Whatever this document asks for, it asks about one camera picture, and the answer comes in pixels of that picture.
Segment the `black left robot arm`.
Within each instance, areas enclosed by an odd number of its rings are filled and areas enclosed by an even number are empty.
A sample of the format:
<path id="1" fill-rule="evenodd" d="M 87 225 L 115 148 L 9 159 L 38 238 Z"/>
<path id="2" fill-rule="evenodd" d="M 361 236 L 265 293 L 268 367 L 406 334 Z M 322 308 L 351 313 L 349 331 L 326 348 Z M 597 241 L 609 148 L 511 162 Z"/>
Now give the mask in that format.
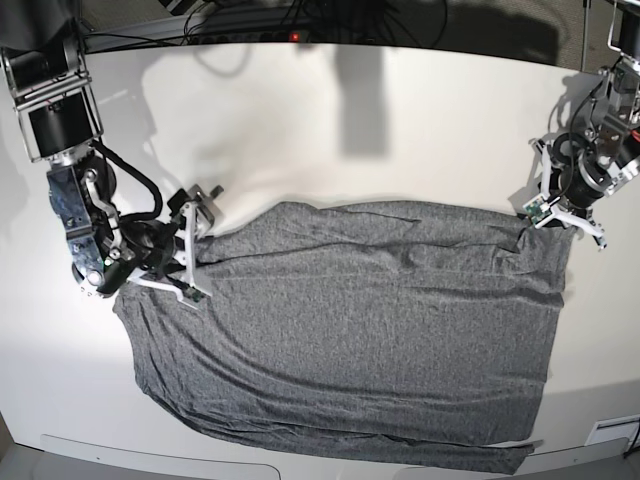
<path id="1" fill-rule="evenodd" d="M 609 49 L 616 62 L 602 68 L 598 83 L 571 114 L 566 131 L 536 140 L 542 174 L 537 194 L 523 205 L 532 226 L 556 222 L 607 246 L 593 219 L 595 202 L 614 195 L 639 177 L 639 3 L 614 1 L 620 31 L 610 28 Z"/>

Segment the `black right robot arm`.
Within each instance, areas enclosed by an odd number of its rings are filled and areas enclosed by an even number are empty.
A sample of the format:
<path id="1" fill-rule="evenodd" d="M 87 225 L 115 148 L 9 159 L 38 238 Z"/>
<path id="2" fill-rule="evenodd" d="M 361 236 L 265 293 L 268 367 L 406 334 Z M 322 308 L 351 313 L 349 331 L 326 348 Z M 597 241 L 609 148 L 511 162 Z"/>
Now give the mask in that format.
<path id="1" fill-rule="evenodd" d="M 165 200 L 108 148 L 79 29 L 30 23 L 1 42 L 1 68 L 33 162 L 48 164 L 49 202 L 61 221 L 82 291 L 108 298 L 125 283 L 173 293 L 192 308 L 211 295 L 196 246 L 215 222 L 222 187 Z"/>

